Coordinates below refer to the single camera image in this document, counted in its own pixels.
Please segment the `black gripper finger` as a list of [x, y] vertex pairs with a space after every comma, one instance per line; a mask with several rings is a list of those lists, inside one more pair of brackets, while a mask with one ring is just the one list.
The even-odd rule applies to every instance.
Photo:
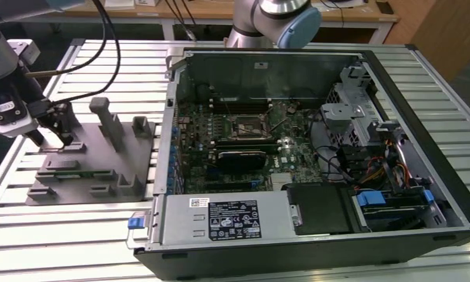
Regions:
[[73, 129], [79, 127], [79, 122], [73, 113], [70, 102], [54, 105], [42, 117], [42, 127], [58, 137], [63, 146], [69, 146], [74, 141]]
[[34, 143], [35, 146], [42, 146], [43, 136], [42, 136], [41, 132], [37, 129], [26, 132], [25, 133], [25, 137], [31, 140], [31, 142]]

